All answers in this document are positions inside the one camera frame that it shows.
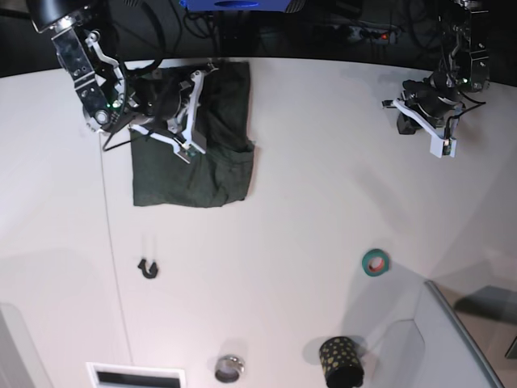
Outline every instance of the green tape roll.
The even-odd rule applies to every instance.
[[[388,254],[381,249],[372,249],[363,257],[363,270],[372,277],[389,271]]]

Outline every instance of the metal cup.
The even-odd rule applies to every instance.
[[[328,339],[320,347],[320,362],[328,388],[354,388],[363,385],[364,369],[354,341],[347,337]]]

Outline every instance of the white vent grate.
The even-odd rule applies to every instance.
[[[186,388],[183,369],[86,363],[94,388]]]

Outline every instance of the small metal container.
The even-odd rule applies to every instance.
[[[236,382],[244,374],[244,361],[237,356],[223,356],[216,363],[216,380]]]

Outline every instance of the green towel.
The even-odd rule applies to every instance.
[[[189,165],[170,145],[154,139],[134,141],[135,206],[212,208],[246,198],[254,161],[254,146],[246,134],[250,66],[231,62],[218,66],[205,79],[196,121],[196,129],[207,138],[206,155],[196,155]]]

